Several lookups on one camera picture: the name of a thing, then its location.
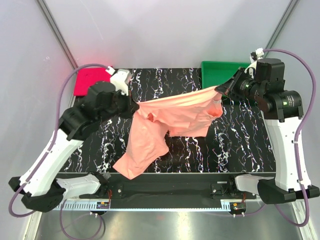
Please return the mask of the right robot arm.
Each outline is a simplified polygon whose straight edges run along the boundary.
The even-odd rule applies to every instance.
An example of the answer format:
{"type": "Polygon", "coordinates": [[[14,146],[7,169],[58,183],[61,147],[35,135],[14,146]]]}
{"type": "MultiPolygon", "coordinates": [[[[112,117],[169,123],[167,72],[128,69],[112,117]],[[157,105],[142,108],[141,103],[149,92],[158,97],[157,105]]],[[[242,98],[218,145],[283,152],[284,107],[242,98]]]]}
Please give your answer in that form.
{"type": "Polygon", "coordinates": [[[308,114],[301,95],[285,90],[285,64],[277,58],[265,58],[265,52],[263,48],[252,52],[250,65],[240,67],[215,91],[232,101],[257,103],[276,163],[275,176],[237,175],[227,185],[228,195],[236,199],[244,192],[252,193],[267,205],[317,198],[320,189],[309,178],[300,138],[308,114]]]}

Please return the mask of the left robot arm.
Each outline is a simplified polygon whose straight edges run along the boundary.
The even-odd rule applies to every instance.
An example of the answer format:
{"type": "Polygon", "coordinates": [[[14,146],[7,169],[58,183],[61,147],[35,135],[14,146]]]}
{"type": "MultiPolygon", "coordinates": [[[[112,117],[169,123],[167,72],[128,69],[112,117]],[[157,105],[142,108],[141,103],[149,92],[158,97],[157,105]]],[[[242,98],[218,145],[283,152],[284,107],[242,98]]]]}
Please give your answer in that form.
{"type": "Polygon", "coordinates": [[[118,69],[109,81],[89,87],[87,95],[66,109],[56,123],[47,146],[22,176],[8,184],[32,212],[47,213],[71,198],[104,198],[109,181],[104,173],[92,171],[81,177],[58,178],[57,174],[73,152],[100,124],[114,117],[131,118],[139,106],[129,91],[131,72],[118,69]]]}

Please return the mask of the peach t shirt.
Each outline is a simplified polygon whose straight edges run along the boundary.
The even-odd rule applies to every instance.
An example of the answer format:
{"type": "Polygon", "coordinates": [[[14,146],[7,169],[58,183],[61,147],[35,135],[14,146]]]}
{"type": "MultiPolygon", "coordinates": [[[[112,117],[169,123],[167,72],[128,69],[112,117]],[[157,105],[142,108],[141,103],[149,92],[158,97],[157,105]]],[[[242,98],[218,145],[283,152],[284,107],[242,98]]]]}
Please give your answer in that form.
{"type": "Polygon", "coordinates": [[[223,114],[222,94],[215,87],[139,102],[133,114],[124,155],[113,168],[134,179],[167,154],[165,135],[206,137],[213,120],[223,114]]]}

